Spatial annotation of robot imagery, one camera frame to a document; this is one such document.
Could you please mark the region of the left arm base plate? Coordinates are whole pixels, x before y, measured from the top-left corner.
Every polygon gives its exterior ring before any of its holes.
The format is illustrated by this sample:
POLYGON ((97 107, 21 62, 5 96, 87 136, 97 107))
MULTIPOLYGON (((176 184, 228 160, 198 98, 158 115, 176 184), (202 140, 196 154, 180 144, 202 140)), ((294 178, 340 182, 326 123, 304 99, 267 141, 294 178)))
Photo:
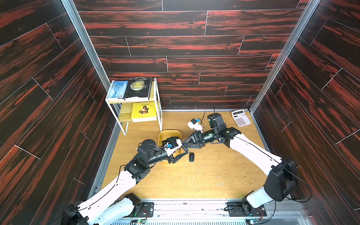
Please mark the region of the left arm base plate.
POLYGON ((141 202, 126 218, 151 218, 154 214, 154 202, 141 202))

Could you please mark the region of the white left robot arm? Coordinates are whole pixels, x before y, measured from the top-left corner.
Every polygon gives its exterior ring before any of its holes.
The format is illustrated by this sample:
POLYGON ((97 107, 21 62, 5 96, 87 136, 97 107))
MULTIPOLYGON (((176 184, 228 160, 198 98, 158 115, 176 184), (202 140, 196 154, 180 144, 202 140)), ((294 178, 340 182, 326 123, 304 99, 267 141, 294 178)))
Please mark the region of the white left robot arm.
POLYGON ((147 139, 137 148, 137 154, 119 171, 118 176, 105 188, 85 202, 69 205, 61 217, 62 225, 109 225, 117 219, 139 212, 141 200, 134 194, 117 199, 137 185, 163 160, 176 163, 188 154, 188 148, 178 137, 170 137, 164 146, 147 139))

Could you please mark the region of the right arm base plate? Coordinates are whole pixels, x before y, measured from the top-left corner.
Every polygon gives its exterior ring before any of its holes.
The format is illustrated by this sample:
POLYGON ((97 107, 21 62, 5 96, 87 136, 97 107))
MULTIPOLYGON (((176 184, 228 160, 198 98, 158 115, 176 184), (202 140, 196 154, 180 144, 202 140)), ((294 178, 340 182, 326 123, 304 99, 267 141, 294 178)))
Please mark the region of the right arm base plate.
POLYGON ((243 204, 240 202, 227 202, 224 208, 225 212, 228 212, 230 217, 265 217, 267 216, 266 210, 263 205, 259 208, 254 208, 250 204, 243 204))

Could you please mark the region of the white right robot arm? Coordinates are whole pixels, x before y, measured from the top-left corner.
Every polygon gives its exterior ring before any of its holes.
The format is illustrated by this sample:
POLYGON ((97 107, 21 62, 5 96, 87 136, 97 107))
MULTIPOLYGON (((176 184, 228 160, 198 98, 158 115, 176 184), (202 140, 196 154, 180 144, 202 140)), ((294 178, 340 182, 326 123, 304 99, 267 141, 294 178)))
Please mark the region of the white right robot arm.
POLYGON ((250 141, 234 127, 227 127, 221 114, 213 113, 208 117, 210 130, 204 131, 200 120, 192 119, 187 125, 194 129, 187 139, 182 141, 185 150, 200 149, 207 143, 218 141, 240 153, 254 163, 267 176, 265 183, 242 199, 242 210, 250 214, 271 201, 283 201, 298 184, 296 164, 292 160, 283 160, 250 141))

